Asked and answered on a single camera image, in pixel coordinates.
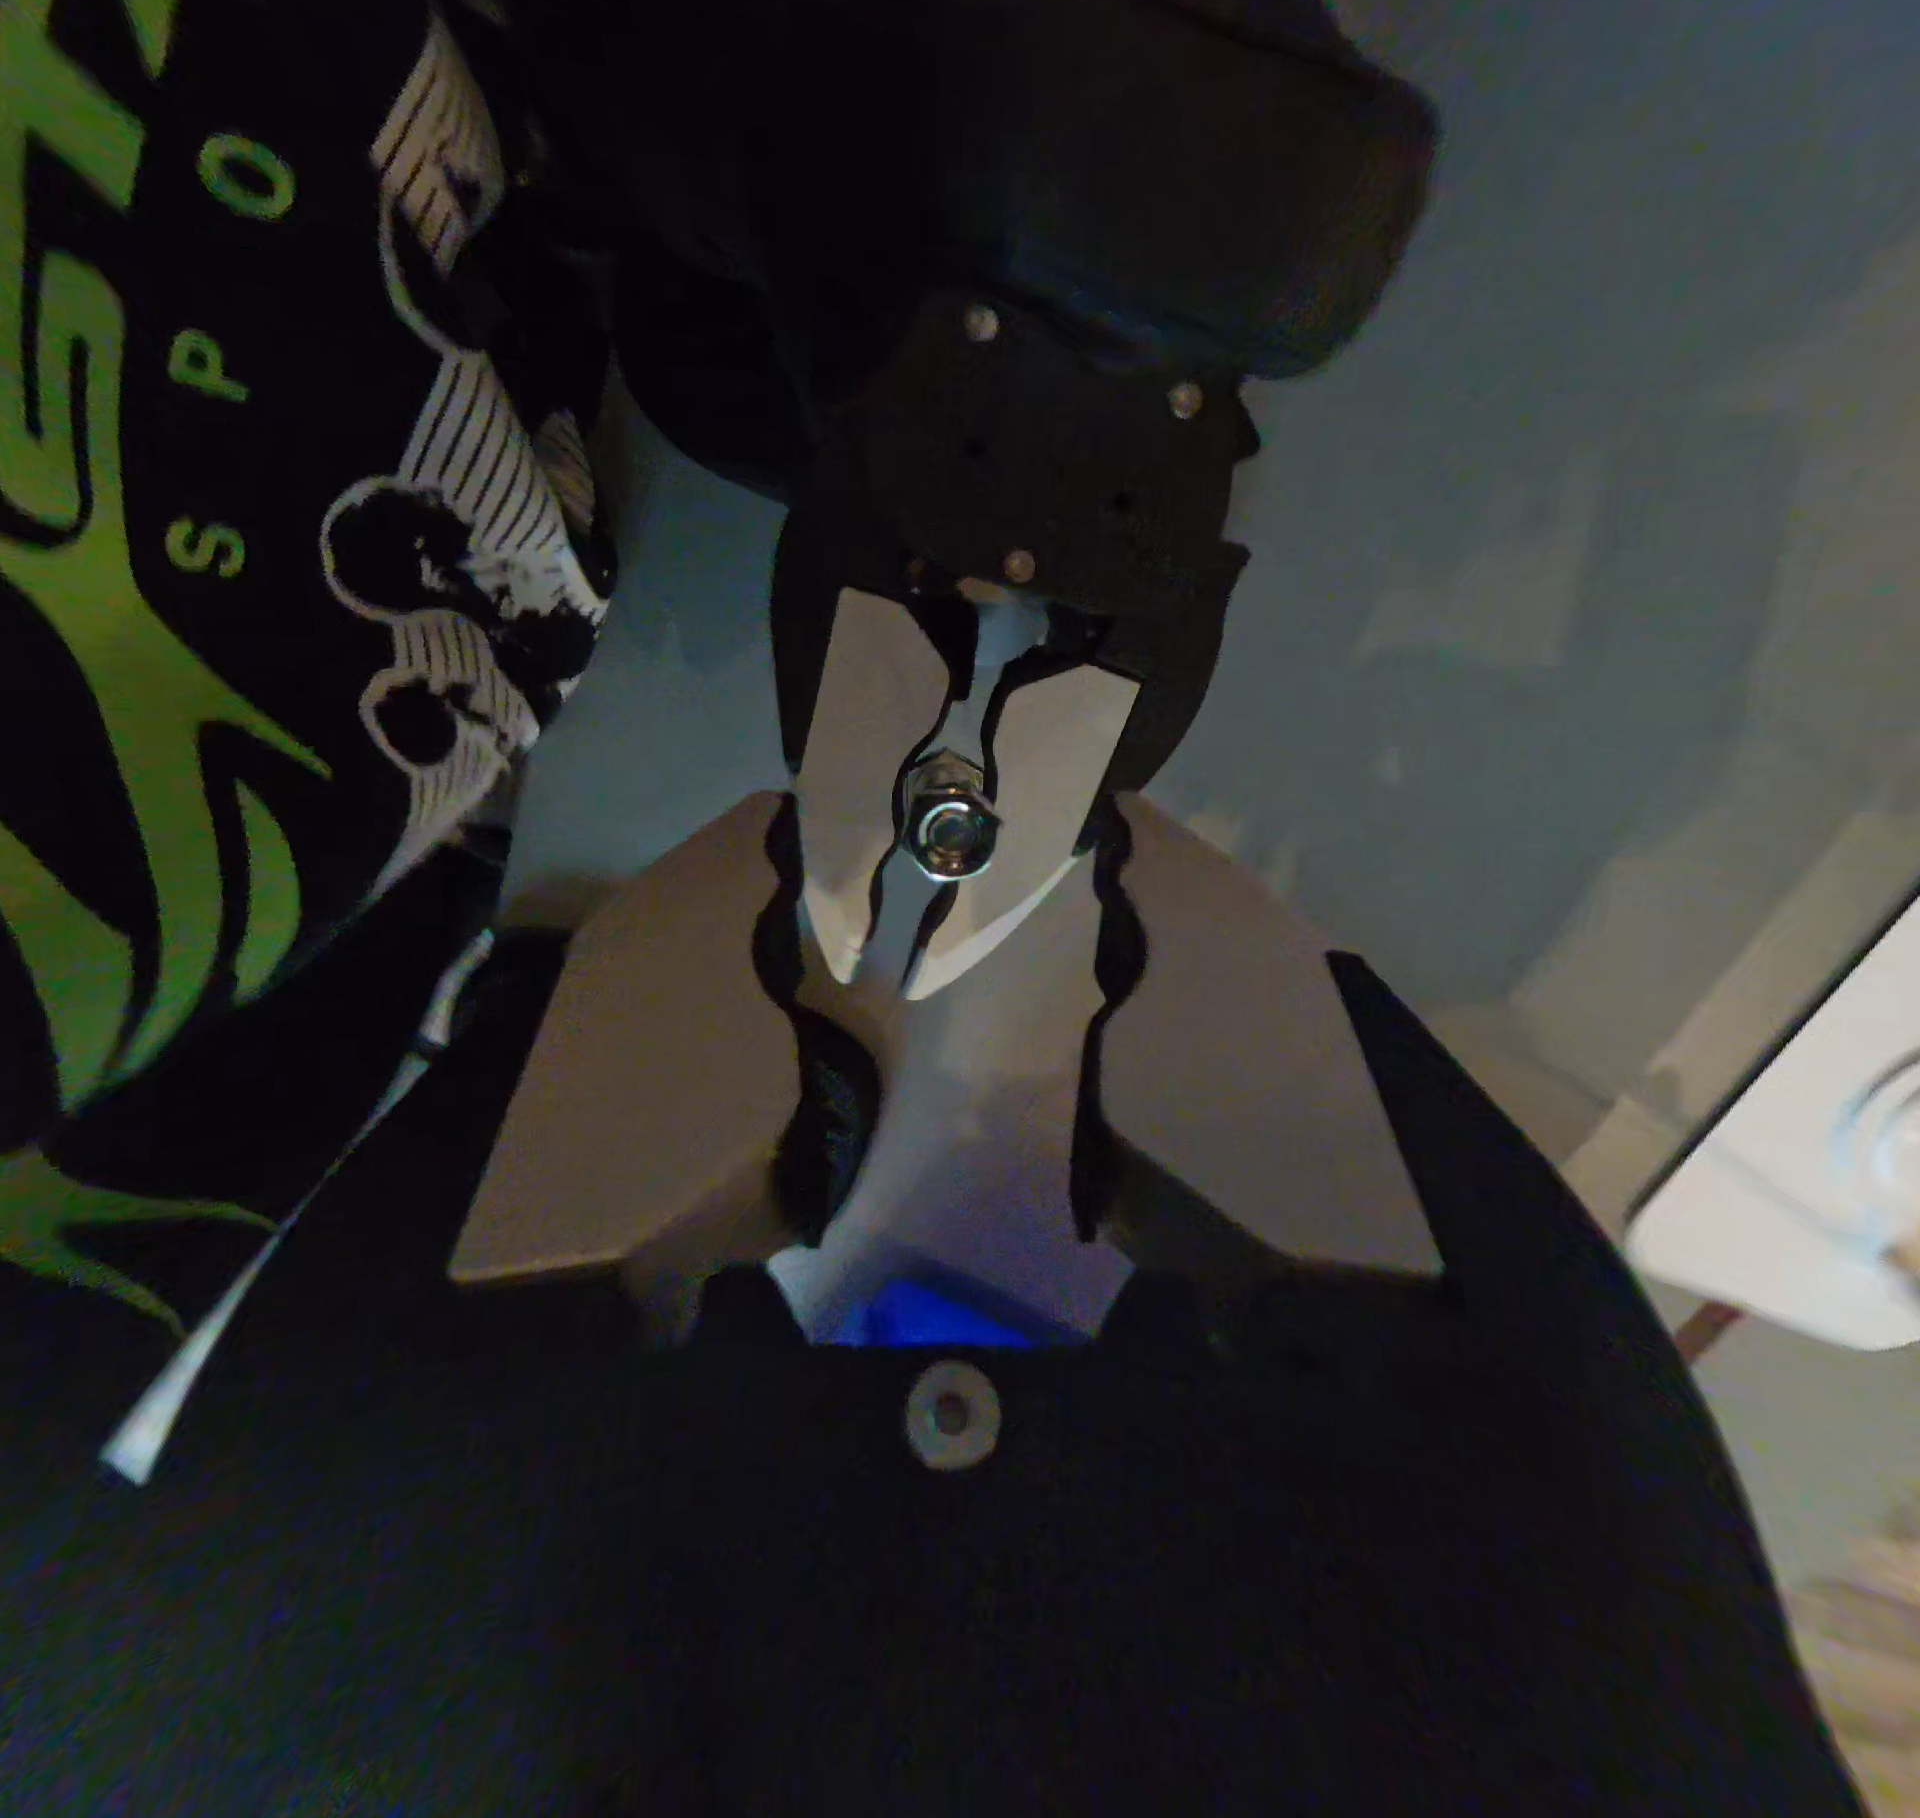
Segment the person's left forearm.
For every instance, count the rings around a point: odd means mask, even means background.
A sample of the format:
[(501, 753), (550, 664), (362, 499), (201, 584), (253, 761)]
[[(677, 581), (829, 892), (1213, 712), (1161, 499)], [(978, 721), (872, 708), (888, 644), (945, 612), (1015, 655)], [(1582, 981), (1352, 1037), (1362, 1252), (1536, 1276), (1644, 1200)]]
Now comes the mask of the person's left forearm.
[(926, 296), (988, 278), (967, 100), (993, 0), (487, 0), (612, 257), (642, 418), (776, 505)]

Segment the blue plastic bin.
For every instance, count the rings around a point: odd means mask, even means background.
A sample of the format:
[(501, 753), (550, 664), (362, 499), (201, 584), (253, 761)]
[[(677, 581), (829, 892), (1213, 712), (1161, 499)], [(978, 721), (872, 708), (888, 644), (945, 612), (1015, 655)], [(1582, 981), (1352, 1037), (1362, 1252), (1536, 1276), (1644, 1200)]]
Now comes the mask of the blue plastic bin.
[(1073, 1326), (1006, 1300), (970, 1277), (894, 1277), (842, 1316), (829, 1343), (881, 1352), (1041, 1352), (1076, 1347)]

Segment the steel hex bolt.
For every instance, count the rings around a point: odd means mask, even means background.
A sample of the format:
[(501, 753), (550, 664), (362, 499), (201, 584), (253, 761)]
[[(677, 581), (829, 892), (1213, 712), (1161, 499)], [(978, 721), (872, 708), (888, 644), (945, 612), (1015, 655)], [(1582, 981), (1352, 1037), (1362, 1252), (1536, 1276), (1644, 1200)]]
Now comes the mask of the steel hex bolt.
[(902, 844), (902, 822), (904, 813), (918, 796), (933, 790), (966, 790), (984, 798), (984, 802), (995, 810), (993, 800), (987, 791), (984, 772), (964, 758), (953, 750), (929, 753), (918, 763), (912, 763), (904, 777), (901, 790), (901, 844)]

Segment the steel hex nut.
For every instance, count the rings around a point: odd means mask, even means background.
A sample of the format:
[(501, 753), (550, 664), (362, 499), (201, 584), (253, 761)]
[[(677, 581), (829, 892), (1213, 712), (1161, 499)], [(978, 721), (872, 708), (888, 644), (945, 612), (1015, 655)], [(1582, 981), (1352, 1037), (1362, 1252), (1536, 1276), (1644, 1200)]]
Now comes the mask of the steel hex nut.
[(926, 878), (956, 886), (991, 870), (1000, 826), (974, 791), (933, 790), (906, 809), (902, 847)]

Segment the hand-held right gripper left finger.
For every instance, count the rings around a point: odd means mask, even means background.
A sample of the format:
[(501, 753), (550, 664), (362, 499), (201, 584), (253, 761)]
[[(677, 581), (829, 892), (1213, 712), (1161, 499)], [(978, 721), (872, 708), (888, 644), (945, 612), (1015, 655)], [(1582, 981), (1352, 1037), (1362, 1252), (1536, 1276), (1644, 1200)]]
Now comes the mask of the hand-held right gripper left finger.
[(750, 795), (588, 905), (452, 1241), (455, 1287), (612, 1281), (672, 1345), (708, 1277), (795, 1242), (775, 1158), (800, 1054), (753, 959), (786, 806)]

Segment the person's black printed shirt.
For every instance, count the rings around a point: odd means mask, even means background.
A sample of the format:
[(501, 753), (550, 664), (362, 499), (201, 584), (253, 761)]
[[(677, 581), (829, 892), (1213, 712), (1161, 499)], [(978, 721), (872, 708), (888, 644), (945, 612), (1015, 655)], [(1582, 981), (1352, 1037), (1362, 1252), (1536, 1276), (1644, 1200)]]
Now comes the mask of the person's black printed shirt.
[(464, 1019), (612, 594), (509, 0), (4, 0), (4, 1490)]

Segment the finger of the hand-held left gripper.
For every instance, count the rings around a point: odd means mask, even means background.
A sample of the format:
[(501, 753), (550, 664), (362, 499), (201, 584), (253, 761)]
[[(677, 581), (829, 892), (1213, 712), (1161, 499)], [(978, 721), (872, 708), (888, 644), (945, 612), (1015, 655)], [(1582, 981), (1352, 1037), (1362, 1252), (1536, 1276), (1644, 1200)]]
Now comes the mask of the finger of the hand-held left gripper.
[(844, 589), (795, 779), (805, 912), (829, 974), (853, 983), (886, 915), (897, 856), (924, 886), (902, 978), (954, 886), (926, 878), (901, 847), (906, 768), (947, 750), (951, 670), (916, 613), (894, 600)]
[(902, 981), (906, 999), (933, 997), (984, 963), (1068, 876), (1138, 700), (1138, 679), (1091, 664), (1003, 685), (987, 736), (995, 854), (953, 888), (945, 917), (920, 942)]

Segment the white document stand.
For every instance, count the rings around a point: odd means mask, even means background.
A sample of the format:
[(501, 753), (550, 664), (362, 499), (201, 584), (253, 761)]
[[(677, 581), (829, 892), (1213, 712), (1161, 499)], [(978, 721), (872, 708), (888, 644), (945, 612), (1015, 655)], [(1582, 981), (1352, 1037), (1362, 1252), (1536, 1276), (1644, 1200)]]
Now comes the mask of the white document stand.
[(1819, 1345), (1919, 1343), (1919, 908), (1805, 1006), (1628, 1221), (1636, 1269)]

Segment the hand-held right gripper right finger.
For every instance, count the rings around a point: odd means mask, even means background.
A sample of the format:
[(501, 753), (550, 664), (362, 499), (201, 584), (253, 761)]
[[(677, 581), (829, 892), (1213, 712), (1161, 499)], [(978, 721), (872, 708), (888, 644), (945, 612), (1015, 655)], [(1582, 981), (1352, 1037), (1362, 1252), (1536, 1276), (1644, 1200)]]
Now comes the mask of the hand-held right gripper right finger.
[(1080, 1241), (1194, 1277), (1439, 1277), (1328, 940), (1140, 796), (1096, 819)]

